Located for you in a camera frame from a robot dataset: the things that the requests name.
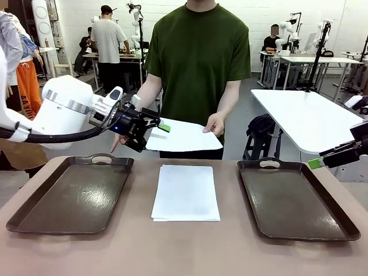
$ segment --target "tray rim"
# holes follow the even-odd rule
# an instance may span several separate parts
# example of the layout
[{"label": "tray rim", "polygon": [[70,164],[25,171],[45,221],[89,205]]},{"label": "tray rim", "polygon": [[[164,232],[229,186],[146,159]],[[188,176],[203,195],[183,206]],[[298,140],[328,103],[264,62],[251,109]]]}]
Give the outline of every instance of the tray rim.
[{"label": "tray rim", "polygon": [[[96,163],[93,163],[92,162],[92,159],[94,158],[98,158],[98,157],[107,157],[107,158],[110,158],[112,161],[111,163],[106,163],[106,162],[96,162]],[[87,156],[87,157],[84,157],[84,156],[69,156],[67,158],[65,158],[61,164],[59,164],[57,166],[57,168],[55,168],[55,170],[51,173],[51,175],[45,180],[42,182],[42,184],[25,200],[25,202],[17,209],[17,211],[11,216],[11,218],[7,221],[6,223],[6,229],[10,232],[14,232],[14,233],[24,233],[24,234],[33,234],[33,235],[50,235],[50,236],[60,236],[60,235],[67,235],[67,236],[71,236],[71,235],[96,235],[96,234],[99,234],[101,232],[103,232],[104,230],[106,230],[109,222],[110,222],[110,219],[111,219],[111,216],[115,210],[115,207],[116,207],[116,204],[120,198],[120,195],[121,195],[121,192],[128,180],[128,177],[131,173],[131,169],[134,165],[134,162],[135,160],[133,158],[116,158],[114,156],[111,156],[109,154],[94,154],[94,155],[91,155],[91,156]],[[76,165],[76,164],[90,164],[90,165],[99,165],[99,166],[124,166],[124,163],[126,163],[126,166],[128,168],[128,173],[127,173],[127,176],[126,176],[126,179],[121,187],[121,190],[119,192],[119,196],[117,197],[117,199],[115,200],[113,206],[112,206],[112,211],[110,212],[110,214],[108,215],[108,219],[106,221],[106,224],[103,226],[102,229],[99,229],[98,231],[91,231],[91,232],[87,232],[87,231],[84,231],[84,232],[63,232],[63,231],[59,231],[59,232],[44,232],[44,231],[37,231],[37,232],[34,232],[34,231],[22,231],[22,230],[18,230],[17,227],[18,226],[14,226],[14,224],[12,223],[13,220],[15,220],[15,218],[17,217],[17,215],[19,215],[20,212],[22,212],[22,210],[26,207],[27,203],[30,202],[31,198],[34,197],[36,195],[36,193],[38,191],[40,191],[42,189],[42,186],[44,186],[46,183],[48,183],[49,181],[52,182],[52,180],[54,178],[55,181],[53,182],[53,184],[51,185],[51,187],[59,180],[59,178],[66,172],[66,170],[73,166],[73,165]]]},{"label": "tray rim", "polygon": [[[306,237],[306,238],[302,238],[302,237],[283,237],[283,236],[272,236],[272,235],[269,235],[267,234],[263,229],[262,227],[260,226],[259,224],[259,219],[258,219],[258,216],[257,216],[257,212],[255,211],[255,208],[254,208],[254,204],[252,204],[252,201],[251,201],[251,197],[249,195],[249,192],[248,192],[248,187],[246,185],[246,182],[243,178],[243,175],[242,175],[242,169],[244,168],[241,168],[240,166],[241,165],[244,165],[245,163],[250,163],[250,164],[253,164],[253,165],[256,165],[256,164],[260,164],[261,162],[264,162],[264,161],[274,161],[274,162],[278,162],[281,166],[280,168],[275,168],[275,167],[261,167],[261,168],[264,168],[264,169],[279,169],[279,170],[283,170],[281,167],[282,165],[286,165],[286,164],[293,164],[293,165],[298,165],[300,166],[300,172],[302,169],[304,170],[308,170],[311,174],[311,177],[314,178],[314,180],[316,182],[318,182],[318,184],[324,189],[324,191],[331,197],[331,199],[333,200],[333,203],[336,204],[336,206],[340,209],[340,211],[342,212],[343,215],[345,215],[347,217],[347,219],[349,220],[349,223],[356,229],[356,231],[358,232],[358,236],[357,237],[345,237],[345,238],[331,238],[331,239],[326,239],[326,238],[310,238],[310,237]],[[248,203],[249,205],[251,206],[251,209],[252,209],[252,215],[254,217],[254,220],[256,221],[256,224],[257,224],[257,229],[258,231],[265,237],[269,238],[269,239],[280,239],[280,240],[294,240],[294,241],[302,241],[302,242],[353,242],[353,241],[356,241],[356,240],[359,240],[361,238],[361,232],[360,230],[357,228],[357,226],[354,224],[354,222],[350,219],[350,217],[346,214],[346,212],[344,211],[344,209],[342,209],[342,207],[336,202],[336,200],[333,198],[333,196],[331,196],[331,194],[329,193],[329,191],[324,187],[324,185],[319,181],[319,179],[314,175],[314,173],[310,170],[310,168],[304,164],[304,163],[300,163],[300,162],[284,162],[284,161],[281,161],[279,159],[276,159],[276,158],[263,158],[263,159],[259,159],[259,160],[256,160],[256,161],[250,161],[250,160],[242,160],[242,161],[238,161],[237,162],[237,167],[239,169],[239,174],[240,174],[240,177],[241,177],[241,180],[242,180],[242,183],[243,183],[243,186],[245,188],[245,192],[247,194],[247,198],[248,198]],[[302,175],[309,181],[309,179],[307,178],[307,176],[302,173]]]}]

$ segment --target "sheet of paper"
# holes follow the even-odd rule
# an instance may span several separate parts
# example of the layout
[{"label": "sheet of paper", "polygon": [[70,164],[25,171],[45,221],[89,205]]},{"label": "sheet of paper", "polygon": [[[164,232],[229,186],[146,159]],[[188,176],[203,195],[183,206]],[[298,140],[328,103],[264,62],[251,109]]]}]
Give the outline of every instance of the sheet of paper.
[{"label": "sheet of paper", "polygon": [[163,166],[154,221],[220,221],[212,167]]},{"label": "sheet of paper", "polygon": [[219,150],[223,145],[212,133],[203,133],[204,126],[162,118],[171,127],[170,133],[154,128],[146,148],[151,151],[204,151]]}]

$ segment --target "brown serving tray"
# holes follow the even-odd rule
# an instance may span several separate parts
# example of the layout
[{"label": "brown serving tray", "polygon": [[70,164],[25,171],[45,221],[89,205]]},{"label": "brown serving tray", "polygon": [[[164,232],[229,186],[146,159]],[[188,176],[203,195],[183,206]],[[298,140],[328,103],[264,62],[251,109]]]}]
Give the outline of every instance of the brown serving tray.
[{"label": "brown serving tray", "polygon": [[[111,161],[96,162],[101,158]],[[102,232],[133,163],[133,159],[107,154],[65,159],[11,217],[6,228],[43,235]]]},{"label": "brown serving tray", "polygon": [[238,162],[260,232],[274,239],[358,240],[360,231],[307,165],[275,158]]}]

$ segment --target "brick wall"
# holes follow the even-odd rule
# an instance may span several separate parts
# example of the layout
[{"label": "brick wall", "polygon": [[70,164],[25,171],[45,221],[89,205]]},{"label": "brick wall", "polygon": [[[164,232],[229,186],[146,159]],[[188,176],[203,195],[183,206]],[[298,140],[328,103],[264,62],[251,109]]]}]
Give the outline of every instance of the brick wall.
[{"label": "brick wall", "polygon": [[[310,32],[317,31],[317,24],[324,18],[336,20],[332,24],[327,48],[338,55],[340,51],[361,51],[368,33],[368,5],[366,0],[218,0],[230,12],[238,16],[250,29],[252,44],[252,71],[260,71],[259,51],[263,39],[269,35],[270,25],[289,19],[290,13],[302,12],[300,37],[304,49]],[[134,0],[142,5],[144,15],[144,39],[150,41],[155,23],[167,13],[182,6],[185,0]],[[91,26],[90,18],[100,14],[102,5],[118,9],[114,18],[119,19],[127,37],[134,34],[133,15],[128,13],[125,0],[57,0],[57,9],[65,39],[66,52],[72,60],[80,51],[79,41]]]}]

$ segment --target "tray handle hole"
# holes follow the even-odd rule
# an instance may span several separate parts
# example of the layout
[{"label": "tray handle hole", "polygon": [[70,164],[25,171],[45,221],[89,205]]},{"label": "tray handle hole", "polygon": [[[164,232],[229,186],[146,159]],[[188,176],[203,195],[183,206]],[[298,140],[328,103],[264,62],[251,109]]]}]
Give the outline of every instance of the tray handle hole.
[{"label": "tray handle hole", "polygon": [[97,157],[93,157],[92,158],[92,163],[96,164],[99,162],[104,162],[107,164],[111,164],[112,163],[112,159],[110,157],[106,157],[106,156],[97,156]]},{"label": "tray handle hole", "polygon": [[276,162],[276,161],[262,161],[259,163],[259,165],[262,167],[262,168],[265,168],[265,167],[274,167],[274,168],[280,168],[280,163]]}]

